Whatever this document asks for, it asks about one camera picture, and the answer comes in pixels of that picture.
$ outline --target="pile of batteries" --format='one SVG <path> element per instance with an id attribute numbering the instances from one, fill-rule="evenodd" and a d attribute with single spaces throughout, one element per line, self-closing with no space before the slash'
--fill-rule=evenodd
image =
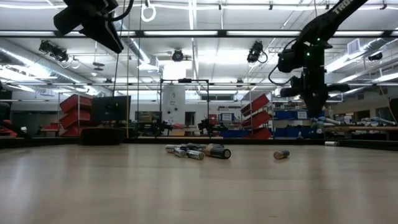
<path id="1" fill-rule="evenodd" d="M 179 146 L 167 145 L 165 147 L 167 153 L 175 154 L 178 157 L 189 157 L 192 159 L 203 160 L 205 156 L 218 159 L 229 159 L 231 151 L 220 144 L 182 144 Z"/>

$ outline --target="light wood floor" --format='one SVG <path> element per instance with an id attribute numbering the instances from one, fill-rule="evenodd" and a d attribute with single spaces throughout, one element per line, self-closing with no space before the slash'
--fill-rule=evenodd
<path id="1" fill-rule="evenodd" d="M 396 152 L 230 146 L 228 161 L 196 161 L 163 147 L 0 151 L 0 223 L 398 222 Z"/>

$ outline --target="monitor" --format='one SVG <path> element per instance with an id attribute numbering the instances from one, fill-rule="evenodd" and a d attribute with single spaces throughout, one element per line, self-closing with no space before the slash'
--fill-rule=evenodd
<path id="1" fill-rule="evenodd" d="M 131 96 L 93 98 L 92 121 L 128 121 L 127 107 L 130 111 Z"/>

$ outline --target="wooden floor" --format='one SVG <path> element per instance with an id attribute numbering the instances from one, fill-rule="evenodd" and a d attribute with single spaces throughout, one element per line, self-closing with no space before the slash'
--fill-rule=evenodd
<path id="1" fill-rule="evenodd" d="M 228 161 L 161 145 L 0 151 L 0 223 L 397 223 L 396 152 L 229 148 Z"/>

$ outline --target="ceiling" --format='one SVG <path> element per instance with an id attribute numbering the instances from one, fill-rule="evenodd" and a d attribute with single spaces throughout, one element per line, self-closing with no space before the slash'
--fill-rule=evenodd
<path id="1" fill-rule="evenodd" d="M 188 10 L 188 0 L 172 1 L 151 1 L 155 5 L 156 16 L 153 21 L 143 22 L 140 17 L 140 7 L 133 7 L 129 18 L 123 20 L 125 28 L 130 30 L 190 30 L 190 29 L 284 29 L 300 30 L 306 23 L 311 21 L 315 14 L 323 14 L 325 10 L 325 0 L 317 0 L 317 10 L 296 11 L 295 9 L 260 9 L 260 5 L 268 4 L 263 0 L 222 0 L 223 6 L 236 6 L 235 9 L 213 9 L 218 7 L 219 0 L 196 0 L 197 9 L 193 10 L 190 16 Z M 370 0 L 364 7 L 381 6 L 383 1 Z M 397 6 L 398 0 L 386 1 L 389 6 Z M 0 4 L 12 6 L 61 6 L 63 1 L 59 0 L 8 0 L 1 1 Z M 273 0 L 276 6 L 300 6 L 314 7 L 312 0 Z M 248 9 L 248 6 L 259 7 L 259 9 Z M 165 6 L 184 7 L 183 9 L 165 8 Z M 53 26 L 53 16 L 62 9 L 9 9 L 0 7 L 0 20 L 7 21 L 0 24 L 0 30 L 55 30 Z M 123 13 L 123 8 L 116 9 L 116 13 Z M 145 16 L 150 17 L 150 9 L 145 11 Z M 340 29 L 349 30 L 394 30 L 398 27 L 397 11 L 393 9 L 385 10 L 363 10 L 356 11 L 340 26 Z M 119 63 L 116 63 L 117 55 L 102 45 L 98 45 L 91 39 L 48 39 L 61 48 L 67 49 L 69 55 L 75 56 L 80 62 L 77 69 L 67 68 L 70 72 L 87 78 L 93 82 L 104 82 L 106 78 L 114 80 L 116 67 L 117 82 L 137 82 L 138 75 L 140 82 L 151 82 L 159 80 L 159 73 L 139 71 L 137 69 L 137 57 L 129 52 L 127 47 L 119 56 Z M 255 67 L 250 67 L 246 61 L 248 51 L 256 40 L 261 40 L 268 53 L 268 62 Z M 336 59 L 344 56 L 347 51 L 347 43 L 353 39 L 331 39 L 330 44 L 333 49 L 327 50 L 325 54 L 326 64 L 330 64 Z M 39 38 L 9 38 L 7 41 L 16 44 L 34 54 L 40 55 L 38 51 L 41 39 Z M 189 59 L 193 55 L 193 42 L 191 38 L 146 38 L 135 39 L 141 49 L 147 55 L 157 56 L 161 65 L 172 63 L 170 53 L 175 49 L 182 49 Z M 277 63 L 277 53 L 280 52 L 290 39 L 272 38 L 196 38 L 194 44 L 197 46 L 197 78 L 209 79 L 213 82 L 235 82 L 238 78 L 244 78 L 245 82 L 269 82 L 268 73 Z M 372 39 L 362 39 L 361 43 L 366 44 Z M 390 45 L 385 49 L 384 60 L 395 58 L 396 44 Z M 42 60 L 50 60 L 49 56 L 44 56 Z M 105 64 L 102 72 L 94 71 L 92 63 L 101 62 Z M 376 62 L 369 62 L 363 59 L 334 71 L 327 75 L 328 82 L 338 82 L 344 77 L 373 66 Z M 194 71 L 191 61 L 184 65 L 187 68 L 187 77 L 193 78 Z M 275 72 L 274 80 L 284 82 L 292 75 L 300 75 L 300 70 L 290 74 Z"/>

